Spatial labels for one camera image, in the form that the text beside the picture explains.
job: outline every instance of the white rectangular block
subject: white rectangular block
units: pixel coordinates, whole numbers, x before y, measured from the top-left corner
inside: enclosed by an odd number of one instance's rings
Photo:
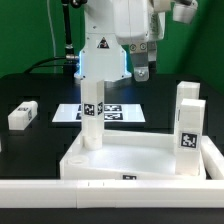
[[[114,180],[78,181],[78,208],[115,208],[116,188]]]
[[[76,208],[77,181],[1,180],[0,208]]]
[[[35,101],[23,102],[9,116],[9,130],[24,130],[37,115]]]
[[[82,133],[87,149],[102,147],[104,131],[104,81],[81,81]]]
[[[208,136],[202,137],[201,152],[211,178],[224,180],[224,157]]]
[[[198,99],[199,98],[200,83],[195,82],[181,82],[177,86],[176,96],[176,112],[175,112],[175,123],[174,123],[174,135],[177,135],[178,117],[180,113],[180,104],[183,99]]]
[[[177,123],[176,174],[198,175],[202,128],[204,121],[204,100],[183,99]]]

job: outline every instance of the square tag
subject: square tag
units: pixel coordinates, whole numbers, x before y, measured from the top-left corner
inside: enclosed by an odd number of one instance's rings
[[[95,106],[93,104],[84,103],[84,114],[89,116],[95,116]]]
[[[30,111],[28,112],[28,119],[29,119],[29,121],[32,119],[32,110],[30,110]]]
[[[198,145],[198,135],[192,133],[181,133],[181,146],[196,149]]]
[[[104,114],[105,121],[123,121],[122,113],[105,113]]]
[[[105,105],[104,107],[105,112],[117,112],[122,111],[121,105]]]
[[[98,115],[103,113],[103,102],[98,104]]]

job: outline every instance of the white box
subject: white box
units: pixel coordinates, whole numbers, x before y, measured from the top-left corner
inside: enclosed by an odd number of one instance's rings
[[[204,100],[183,99],[177,123],[176,174],[198,175],[204,121]]]
[[[176,95],[176,110],[175,110],[175,120],[174,120],[174,144],[177,140],[177,128],[178,128],[178,117],[180,113],[180,104],[183,99],[198,99],[200,91],[200,83],[196,82],[180,82],[177,86],[177,95]]]
[[[9,130],[24,130],[37,115],[35,101],[23,102],[9,116]]]

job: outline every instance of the white plastic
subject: white plastic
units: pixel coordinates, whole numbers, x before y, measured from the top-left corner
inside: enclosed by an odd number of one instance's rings
[[[0,181],[0,208],[94,207],[224,208],[224,181]]]
[[[177,174],[198,175],[205,101],[183,99],[177,123],[175,143]]]
[[[201,151],[206,170],[214,180],[224,180],[224,157],[208,136],[202,137]]]
[[[119,44],[148,42],[148,0],[113,0],[113,11],[115,35]]]
[[[82,80],[82,133],[87,149],[102,147],[104,132],[104,81]]]
[[[74,74],[77,80],[97,77],[116,82],[131,77],[126,52],[114,33],[112,0],[91,0],[85,4],[85,46],[79,56],[79,71]]]
[[[174,122],[174,136],[177,136],[177,124],[179,117],[180,104],[183,99],[198,99],[200,91],[200,83],[196,82],[185,82],[182,81],[177,86],[177,95],[176,95],[176,112],[175,112],[175,122]]]
[[[173,148],[173,135],[105,130],[102,149],[90,151],[80,133],[60,162],[61,179],[206,178],[201,157],[198,176],[176,175]],[[71,164],[77,156],[85,159]]]
[[[171,10],[171,0],[152,0],[154,12],[166,12]]]
[[[23,102],[9,116],[9,130],[24,130],[37,115],[37,102]]]
[[[190,6],[175,3],[173,9],[173,20],[190,24],[197,12],[198,3],[193,0]]]

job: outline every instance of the black cable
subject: black cable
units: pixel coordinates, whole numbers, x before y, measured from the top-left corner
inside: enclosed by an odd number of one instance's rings
[[[32,66],[29,68],[29,72],[27,73],[30,73],[33,69],[36,69],[36,68],[51,68],[51,67],[63,67],[64,65],[38,65],[38,66]]]
[[[65,55],[74,55],[74,48],[72,45],[72,33],[70,25],[70,15],[69,15],[69,1],[62,0],[63,14],[64,14],[64,26],[65,26]]]
[[[28,69],[26,69],[23,73],[30,73],[34,68],[38,67],[41,64],[44,64],[44,63],[47,63],[47,62],[50,62],[50,61],[64,60],[64,59],[66,59],[66,58],[65,57],[53,57],[53,58],[48,58],[48,59],[41,60],[41,61],[33,64]]]

